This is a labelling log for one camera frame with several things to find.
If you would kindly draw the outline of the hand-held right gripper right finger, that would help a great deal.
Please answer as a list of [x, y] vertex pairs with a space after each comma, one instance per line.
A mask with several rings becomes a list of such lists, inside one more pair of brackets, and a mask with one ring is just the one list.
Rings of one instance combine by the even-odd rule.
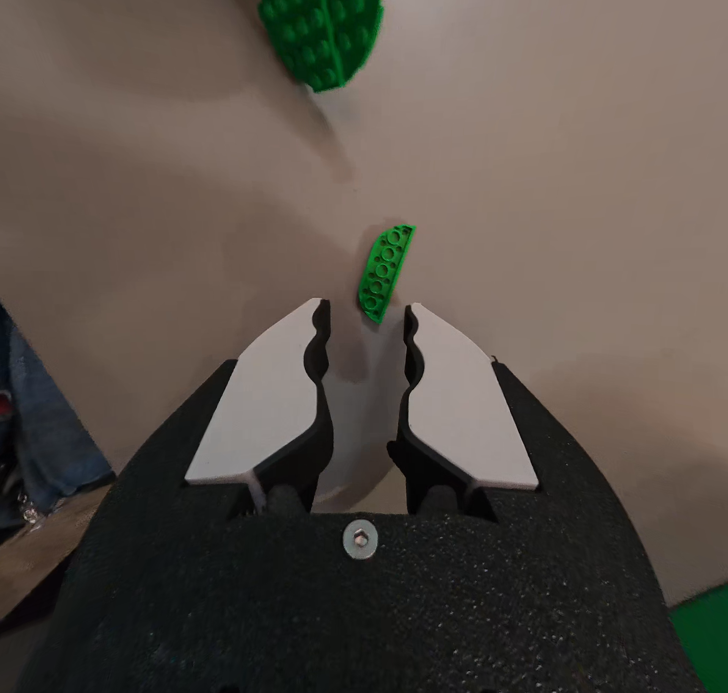
[[408, 386], [388, 453], [408, 513], [436, 496], [456, 513], [492, 514], [487, 491], [538, 491], [491, 357], [420, 303], [405, 308], [403, 340]]

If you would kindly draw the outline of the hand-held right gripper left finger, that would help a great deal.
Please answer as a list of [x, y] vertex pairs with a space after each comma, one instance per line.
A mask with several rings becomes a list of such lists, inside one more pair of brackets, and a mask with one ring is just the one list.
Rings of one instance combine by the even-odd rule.
[[256, 512], [275, 488], [289, 486], [312, 510], [333, 455], [323, 386], [330, 336], [331, 303], [311, 298], [241, 353], [188, 466], [188, 485], [243, 485]]

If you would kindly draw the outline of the green half-round lego plate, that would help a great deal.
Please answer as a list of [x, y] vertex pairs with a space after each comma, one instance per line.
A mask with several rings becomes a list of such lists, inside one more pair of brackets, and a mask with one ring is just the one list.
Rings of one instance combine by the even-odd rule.
[[379, 234], [372, 244], [359, 281], [358, 303], [375, 324], [382, 324], [386, 316], [415, 233], [414, 225], [395, 225]]

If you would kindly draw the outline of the green lego plate assembly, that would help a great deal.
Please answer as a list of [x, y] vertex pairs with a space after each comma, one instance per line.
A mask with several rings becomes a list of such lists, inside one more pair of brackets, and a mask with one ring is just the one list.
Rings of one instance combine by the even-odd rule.
[[377, 41], [383, 0], [259, 0], [259, 17], [291, 75], [314, 93], [346, 86]]

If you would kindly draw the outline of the person's blue jeans leg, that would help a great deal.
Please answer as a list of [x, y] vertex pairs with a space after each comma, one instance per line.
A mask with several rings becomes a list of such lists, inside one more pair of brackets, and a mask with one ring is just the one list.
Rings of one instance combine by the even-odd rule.
[[63, 499], [116, 475], [13, 319], [1, 307], [2, 540]]

